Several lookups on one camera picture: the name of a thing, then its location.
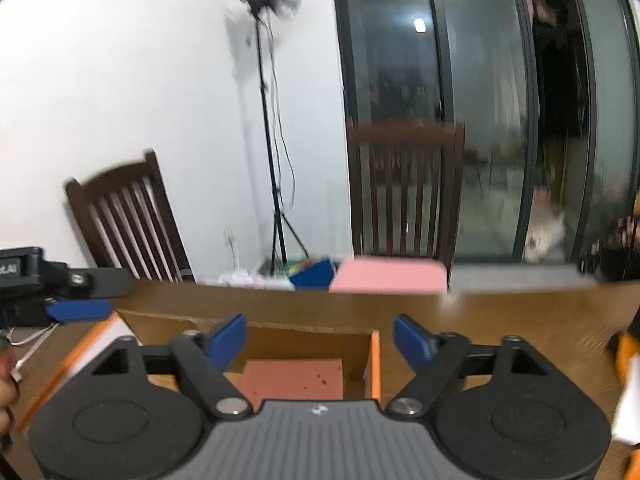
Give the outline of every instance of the white wall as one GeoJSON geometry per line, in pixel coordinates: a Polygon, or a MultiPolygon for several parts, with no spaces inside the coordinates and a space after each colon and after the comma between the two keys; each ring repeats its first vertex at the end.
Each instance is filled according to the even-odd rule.
{"type": "Polygon", "coordinates": [[[225,5],[0,2],[0,247],[84,265],[63,182],[153,147],[196,276],[232,267],[226,226],[260,260],[225,5]]]}

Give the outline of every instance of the pink block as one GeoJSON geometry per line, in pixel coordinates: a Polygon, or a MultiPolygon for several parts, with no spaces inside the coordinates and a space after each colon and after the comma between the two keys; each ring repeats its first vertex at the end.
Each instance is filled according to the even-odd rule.
{"type": "Polygon", "coordinates": [[[342,400],[342,361],[249,360],[239,390],[259,410],[264,399],[342,400]]]}
{"type": "Polygon", "coordinates": [[[329,292],[445,294],[447,268],[435,260],[357,256],[343,261],[329,292]]]}

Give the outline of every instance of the cable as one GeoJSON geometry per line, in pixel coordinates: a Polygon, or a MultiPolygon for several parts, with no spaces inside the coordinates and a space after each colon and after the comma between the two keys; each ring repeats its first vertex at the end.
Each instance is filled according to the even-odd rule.
{"type": "Polygon", "coordinates": [[[238,246],[236,243],[233,244],[233,252],[234,252],[234,267],[236,270],[240,270],[240,254],[238,253],[238,246]]]}
{"type": "Polygon", "coordinates": [[[20,340],[20,341],[12,341],[11,337],[14,334],[14,329],[15,326],[11,327],[11,330],[9,330],[9,332],[6,334],[6,338],[7,341],[9,342],[9,344],[11,346],[15,346],[15,347],[20,347],[20,346],[24,346],[27,343],[30,343],[31,341],[33,341],[34,339],[39,338],[42,334],[44,334],[47,330],[50,330],[51,328],[53,328],[53,326],[55,325],[55,323],[51,323],[49,326],[47,326],[46,328],[43,328],[42,330],[38,330],[37,332],[34,332],[33,334],[31,334],[30,336],[20,340]]]}
{"type": "Polygon", "coordinates": [[[16,382],[20,382],[22,380],[22,375],[20,374],[20,369],[24,366],[24,364],[36,353],[38,348],[42,346],[42,344],[47,340],[47,338],[53,334],[54,330],[57,328],[58,324],[53,323],[46,327],[44,331],[40,330],[37,332],[39,334],[39,338],[37,341],[29,348],[29,351],[24,355],[22,359],[19,359],[15,364],[15,368],[12,370],[11,375],[16,382]]]}
{"type": "MultiPolygon", "coordinates": [[[[271,53],[271,49],[273,47],[271,41],[272,41],[272,37],[273,35],[271,34],[270,31],[270,24],[267,25],[267,22],[265,22],[263,19],[260,18],[260,23],[262,23],[262,25],[264,26],[265,30],[267,31],[267,44],[268,44],[268,49],[269,52],[271,53]]],[[[270,135],[270,142],[273,143],[273,147],[276,151],[276,164],[278,166],[278,176],[276,178],[276,192],[278,193],[278,196],[280,197],[280,203],[282,203],[282,166],[280,164],[280,149],[278,148],[278,141],[277,141],[277,136],[276,136],[276,108],[275,108],[275,92],[273,91],[273,89],[275,88],[275,83],[273,80],[273,68],[271,70],[271,79],[269,81],[269,85],[268,85],[268,91],[269,91],[269,99],[271,102],[271,117],[269,117],[269,135],[270,135]]]]}
{"type": "MultiPolygon", "coordinates": [[[[280,90],[278,88],[278,77],[276,76],[276,60],[275,60],[275,54],[274,54],[274,36],[273,36],[273,29],[271,28],[271,15],[267,14],[267,23],[266,23],[266,27],[267,27],[267,31],[269,33],[269,41],[268,41],[268,45],[269,45],[269,55],[271,57],[271,79],[273,81],[273,89],[271,91],[272,96],[274,96],[275,99],[275,103],[276,103],[276,110],[277,110],[277,125],[278,125],[278,130],[280,133],[280,139],[282,140],[282,145],[284,147],[284,153],[285,156],[287,157],[287,163],[289,165],[289,171],[291,172],[291,181],[292,181],[292,189],[291,189],[291,199],[289,202],[289,208],[288,210],[290,211],[291,209],[293,209],[293,204],[295,202],[296,199],[296,172],[293,170],[293,165],[291,163],[291,158],[289,156],[289,150],[287,149],[287,142],[284,139],[284,134],[282,132],[282,115],[280,112],[280,90]]],[[[277,145],[278,142],[275,139],[274,136],[274,141],[276,143],[276,152],[277,152],[277,145]]],[[[278,172],[282,173],[281,169],[280,169],[280,159],[278,158],[278,172]]]]}

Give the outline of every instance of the chair back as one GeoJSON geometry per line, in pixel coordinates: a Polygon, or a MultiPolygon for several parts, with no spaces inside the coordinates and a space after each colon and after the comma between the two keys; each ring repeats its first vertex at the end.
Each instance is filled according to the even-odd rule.
{"type": "Polygon", "coordinates": [[[433,258],[450,270],[460,215],[464,124],[348,123],[347,142],[354,253],[433,258]],[[370,236],[365,231],[369,216],[370,236]]]}
{"type": "Polygon", "coordinates": [[[78,227],[98,267],[137,278],[193,281],[156,153],[65,185],[78,227]]]}

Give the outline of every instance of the cardboard box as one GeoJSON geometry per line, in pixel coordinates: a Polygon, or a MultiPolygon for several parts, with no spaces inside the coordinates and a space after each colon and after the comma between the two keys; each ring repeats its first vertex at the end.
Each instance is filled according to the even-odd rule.
{"type": "MultiPolygon", "coordinates": [[[[153,316],[120,312],[143,344],[165,344],[185,330],[210,330],[208,319],[153,316]]],[[[380,401],[380,334],[378,331],[340,331],[252,324],[244,348],[229,371],[242,373],[248,359],[340,359],[344,399],[380,401]]]]}

